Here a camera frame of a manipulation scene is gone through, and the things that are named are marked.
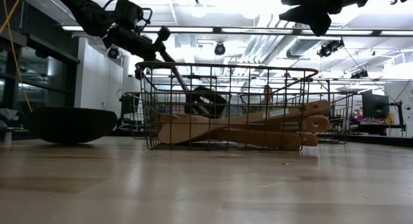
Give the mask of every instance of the person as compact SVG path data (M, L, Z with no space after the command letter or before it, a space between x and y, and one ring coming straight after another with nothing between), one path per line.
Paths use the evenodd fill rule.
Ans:
M259 102L259 105L251 104L249 111L252 112L259 112L263 111L267 108L267 106L272 105L272 88L269 85L264 86L264 99Z
M271 105L272 104L272 88L269 85L264 86L264 99L261 101L261 104Z

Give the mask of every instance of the wall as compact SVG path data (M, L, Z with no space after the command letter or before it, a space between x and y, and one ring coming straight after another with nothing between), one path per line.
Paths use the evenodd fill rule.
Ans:
M121 113L123 69L106 55L91 47L88 39L79 39L75 107L110 110Z
M137 56L123 58L122 93L141 91L141 82L135 78L135 64L141 61L142 59Z

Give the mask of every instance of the cable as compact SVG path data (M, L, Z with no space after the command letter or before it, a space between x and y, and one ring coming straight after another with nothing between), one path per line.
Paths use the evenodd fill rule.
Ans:
M17 0L17 1L16 1L16 4L14 5L14 7L17 6L17 4L18 4L19 1L20 1L20 0ZM27 102L28 109L29 109L30 112L33 112L32 106L30 105L29 98L28 98L27 93L26 93L26 90L25 90L25 87L23 86L23 80L22 80L22 78L21 78L21 73L20 73L20 66L19 66L19 62L18 62L18 60L17 60L17 56L16 56L16 53L15 53L15 49L14 49L12 29L10 28L10 22L9 22L9 20L10 20L10 17L13 15L12 12L13 12L14 10L12 10L12 12L11 12L10 15L9 15L8 12L7 12L7 1L6 1L6 0L3 0L3 4L4 4L4 7L5 7L5 14L6 14L6 16L7 16L5 24L6 24L7 27L8 27L8 35L10 36L10 44L12 45L12 52L13 52L13 58L14 58L14 63L15 63L15 69L17 70L17 74L19 75L19 79L20 79L20 83L21 83L21 89L22 89L22 91L23 91L23 94L25 95L25 99L26 99L26 102Z
M347 52L347 54L351 57L351 59L355 62L355 64L360 68L360 69L362 69L362 67L357 63L357 61L353 58L353 56L350 54L350 52L348 52L348 50L345 48L345 47L343 47L344 48L344 50ZM375 81L374 81L374 79L372 79L372 78L370 78L370 77L368 77L375 85L377 85L377 87L378 88L380 88L380 90L382 90L385 94L386 94L386 96L388 96L394 103L396 102L396 100L399 98L399 96L405 91L405 89L407 88L407 85L412 81L411 79L409 79L409 81L407 81L407 83L406 83L406 86L404 87L404 89L400 92L400 94L397 96L397 98L396 98L396 100L395 99L393 99L392 97L390 97L387 93L386 93L386 91L383 89L383 88L381 88Z
M395 98L395 100L398 100L399 97L401 96L401 94L406 90L407 85L412 81L412 79L409 79L409 81L407 81L405 87L403 88L403 90L399 93L399 95Z

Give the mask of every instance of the computer screen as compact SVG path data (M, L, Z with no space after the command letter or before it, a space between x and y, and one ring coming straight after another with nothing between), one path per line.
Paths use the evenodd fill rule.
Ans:
M368 118L386 118L389 113L388 96L375 95L367 91L362 93L363 116Z

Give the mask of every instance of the wooden spoon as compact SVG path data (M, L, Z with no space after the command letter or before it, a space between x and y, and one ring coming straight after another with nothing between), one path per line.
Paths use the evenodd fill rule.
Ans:
M172 120L179 119L181 117L187 117L187 114L173 114L173 115L161 114L159 116L159 120L161 123L168 123L168 122L171 122ZM310 116L310 117L307 117L306 119L310 119L311 121L313 121L314 119L312 119L311 117L322 117L322 116ZM291 140L292 137L296 138L296 137L299 137L299 135L292 136L290 134L287 134L286 137L287 138L285 138L284 143L282 143L283 133L271 132L268 130L253 131L253 130L236 129L236 128L224 128L223 130L209 132L208 134L205 134L204 136L200 136L197 139L193 139L192 141L198 142L198 141L206 141L210 139L210 140L218 140L218 141L231 141L234 143L250 144L250 145L256 145L256 146L261 146L261 147L280 148L280 146L284 146L284 148L299 149L299 146L297 147L296 145L297 141L295 141L295 139ZM301 133L301 144L304 146L311 146L311 147L317 146L318 138L315 134Z
M262 132L224 128L212 132L210 139L260 147L278 148L280 150L297 151L301 148L301 138L299 134L296 133Z
M303 117L324 114L329 111L330 104L328 101L315 101L299 107L273 109L268 112L254 112L229 119L208 119L199 116L187 116L165 124L159 131L158 137L163 143L178 144L203 136L210 131L223 129L229 125L300 121Z
M160 128L173 120L188 117L188 114L160 114L159 123ZM259 130L259 131L273 131L273 132L324 132L330 129L330 121L325 116L309 116L302 122L290 123L270 123L270 124L249 124L249 125L229 125L230 128Z

